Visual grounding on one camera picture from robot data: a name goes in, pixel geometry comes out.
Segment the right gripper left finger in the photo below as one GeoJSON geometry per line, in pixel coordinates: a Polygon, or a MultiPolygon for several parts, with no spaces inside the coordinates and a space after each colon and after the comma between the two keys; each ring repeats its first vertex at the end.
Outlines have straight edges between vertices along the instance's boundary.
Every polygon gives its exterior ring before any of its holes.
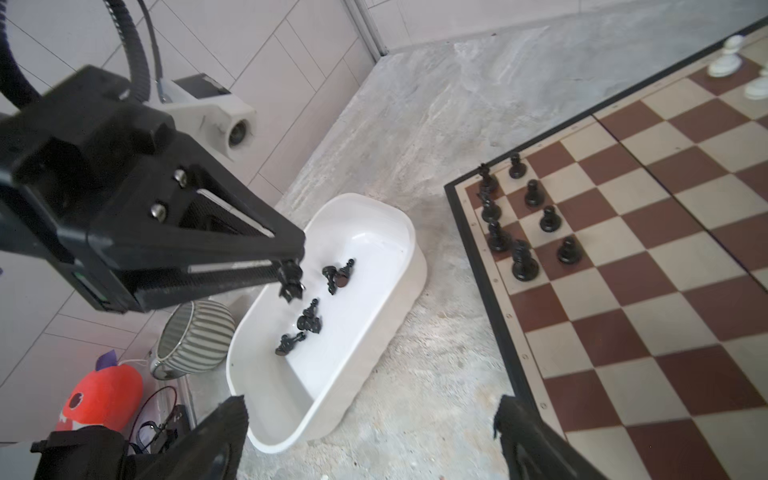
{"type": "Polygon", "coordinates": [[[129,479],[235,479],[248,432],[243,396],[230,396],[160,454],[128,458],[129,479]]]}

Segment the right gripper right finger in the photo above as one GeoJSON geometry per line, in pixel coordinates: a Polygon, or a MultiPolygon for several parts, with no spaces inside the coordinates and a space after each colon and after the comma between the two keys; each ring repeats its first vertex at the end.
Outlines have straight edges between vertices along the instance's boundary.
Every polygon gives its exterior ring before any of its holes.
{"type": "Polygon", "coordinates": [[[510,479],[606,479],[518,397],[501,397],[493,431],[510,479]]]}

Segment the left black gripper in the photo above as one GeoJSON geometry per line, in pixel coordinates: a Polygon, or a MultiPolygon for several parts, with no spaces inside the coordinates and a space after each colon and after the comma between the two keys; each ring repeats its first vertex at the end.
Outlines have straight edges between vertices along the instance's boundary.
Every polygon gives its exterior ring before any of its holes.
{"type": "Polygon", "coordinates": [[[1,123],[1,247],[47,261],[93,308],[146,312],[278,283],[302,299],[305,234],[87,66],[1,123]],[[269,265],[188,272],[198,265],[269,265]]]}

